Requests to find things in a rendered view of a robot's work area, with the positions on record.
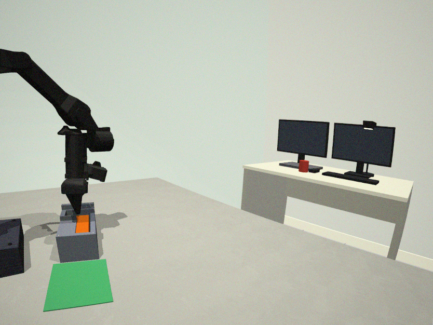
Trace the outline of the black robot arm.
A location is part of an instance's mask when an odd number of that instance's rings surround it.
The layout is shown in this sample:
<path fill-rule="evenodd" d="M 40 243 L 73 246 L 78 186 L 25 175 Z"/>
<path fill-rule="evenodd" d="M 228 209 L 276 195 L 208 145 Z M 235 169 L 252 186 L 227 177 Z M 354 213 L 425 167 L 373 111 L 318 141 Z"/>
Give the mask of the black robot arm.
<path fill-rule="evenodd" d="M 47 75 L 26 52 L 0 49 L 0 74 L 18 73 L 37 92 L 47 99 L 68 126 L 57 133 L 65 136 L 65 153 L 82 154 L 91 152 L 109 152 L 114 146 L 110 127 L 99 128 L 91 116 L 91 109 L 83 101 L 66 93 L 50 76 Z M 86 130 L 87 133 L 82 133 Z M 107 169 L 101 163 L 84 164 L 83 177 L 105 182 Z"/>

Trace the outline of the orange l-shaped part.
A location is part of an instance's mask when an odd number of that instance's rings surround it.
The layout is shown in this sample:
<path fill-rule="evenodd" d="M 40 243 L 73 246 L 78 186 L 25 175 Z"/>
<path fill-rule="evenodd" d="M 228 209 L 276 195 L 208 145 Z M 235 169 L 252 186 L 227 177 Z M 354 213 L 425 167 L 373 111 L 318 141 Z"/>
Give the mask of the orange l-shaped part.
<path fill-rule="evenodd" d="M 89 215 L 77 216 L 76 233 L 90 232 Z"/>

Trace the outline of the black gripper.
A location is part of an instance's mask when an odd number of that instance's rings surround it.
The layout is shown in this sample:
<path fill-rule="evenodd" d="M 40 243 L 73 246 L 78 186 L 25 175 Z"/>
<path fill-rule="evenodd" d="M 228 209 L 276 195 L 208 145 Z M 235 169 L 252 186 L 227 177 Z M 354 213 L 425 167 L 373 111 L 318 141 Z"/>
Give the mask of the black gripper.
<path fill-rule="evenodd" d="M 82 196 L 88 193 L 88 182 L 83 177 L 87 153 L 65 154 L 65 180 L 61 193 L 66 194 L 76 214 L 80 214 Z"/>

